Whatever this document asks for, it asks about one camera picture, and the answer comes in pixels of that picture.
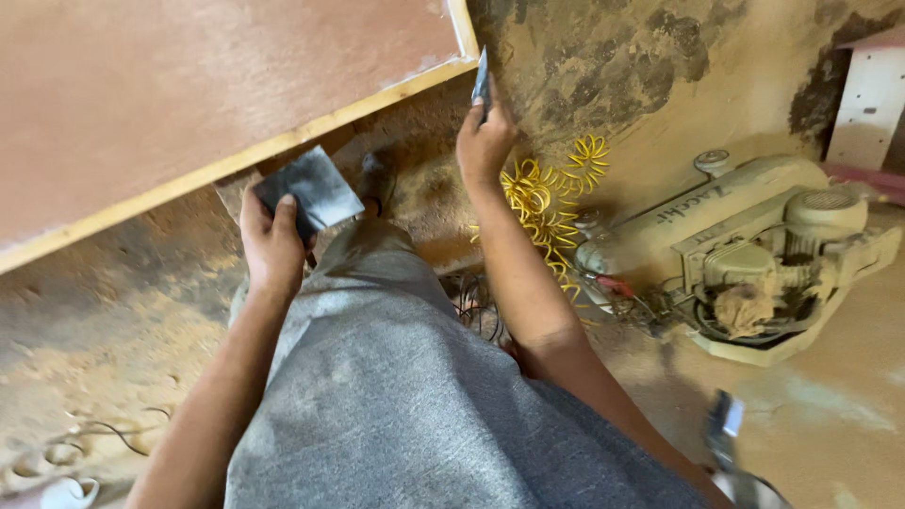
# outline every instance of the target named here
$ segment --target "wooden board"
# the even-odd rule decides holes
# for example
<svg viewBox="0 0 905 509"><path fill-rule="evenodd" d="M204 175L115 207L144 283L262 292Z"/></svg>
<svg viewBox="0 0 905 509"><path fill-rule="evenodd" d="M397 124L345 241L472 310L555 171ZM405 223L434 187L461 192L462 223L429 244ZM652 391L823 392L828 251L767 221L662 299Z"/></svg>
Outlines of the wooden board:
<svg viewBox="0 0 905 509"><path fill-rule="evenodd" d="M0 273L478 56L464 0L10 0L4 11Z"/></svg>

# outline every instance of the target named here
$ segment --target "person's right hand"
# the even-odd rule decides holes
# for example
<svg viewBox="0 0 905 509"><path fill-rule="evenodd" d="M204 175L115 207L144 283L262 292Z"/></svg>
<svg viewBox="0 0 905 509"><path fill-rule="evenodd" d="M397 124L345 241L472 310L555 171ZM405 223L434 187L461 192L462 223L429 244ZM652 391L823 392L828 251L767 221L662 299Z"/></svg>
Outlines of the person's right hand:
<svg viewBox="0 0 905 509"><path fill-rule="evenodd" d="M252 191L254 184L245 188L239 216L251 277L249 294L266 294L287 302L299 292L305 267L305 245L295 229L298 206L292 195L286 195L271 217ZM309 240L308 249L314 248L316 238Z"/></svg>
<svg viewBox="0 0 905 509"><path fill-rule="evenodd" d="M465 117L456 140L455 152L462 181L470 191L500 186L500 171L519 133L508 105L497 93L493 76L490 79L491 110L487 112L487 121L479 125L484 113L483 101L479 98Z"/></svg>

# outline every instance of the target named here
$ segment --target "dirt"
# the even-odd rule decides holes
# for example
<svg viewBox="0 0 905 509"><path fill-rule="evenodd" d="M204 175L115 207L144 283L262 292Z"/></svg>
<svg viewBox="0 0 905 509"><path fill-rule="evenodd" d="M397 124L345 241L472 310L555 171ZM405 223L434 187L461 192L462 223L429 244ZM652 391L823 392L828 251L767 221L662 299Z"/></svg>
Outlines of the dirt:
<svg viewBox="0 0 905 509"><path fill-rule="evenodd" d="M185 397L243 277L237 231L221 209L206 189L0 277L0 465L85 420L159 425L141 409ZM115 437L79 445L81 472L129 478L116 465L136 455ZM32 482L0 470L0 491Z"/></svg>

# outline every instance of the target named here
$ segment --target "scraper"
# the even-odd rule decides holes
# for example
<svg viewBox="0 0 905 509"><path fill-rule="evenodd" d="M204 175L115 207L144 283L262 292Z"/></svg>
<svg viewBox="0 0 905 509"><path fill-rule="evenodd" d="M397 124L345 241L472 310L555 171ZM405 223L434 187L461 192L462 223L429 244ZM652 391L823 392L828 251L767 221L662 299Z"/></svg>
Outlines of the scraper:
<svg viewBox="0 0 905 509"><path fill-rule="evenodd" d="M268 175L253 190L271 214L281 197L287 193L295 197L299 206L295 228L304 242L320 230L365 210L320 145Z"/></svg>

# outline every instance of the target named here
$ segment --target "person's left hand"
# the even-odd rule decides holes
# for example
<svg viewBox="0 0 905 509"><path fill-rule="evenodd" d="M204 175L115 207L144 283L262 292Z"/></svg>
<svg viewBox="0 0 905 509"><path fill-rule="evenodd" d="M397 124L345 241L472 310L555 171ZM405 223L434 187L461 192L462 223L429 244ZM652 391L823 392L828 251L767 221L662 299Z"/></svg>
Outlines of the person's left hand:
<svg viewBox="0 0 905 509"><path fill-rule="evenodd" d="M298 206L292 195L286 195L271 217L252 191L255 183L245 188L239 216L245 259L251 275L249 294L263 293L289 300L301 288L307 253L295 229ZM316 240L316 235L309 240L308 250L314 249Z"/></svg>

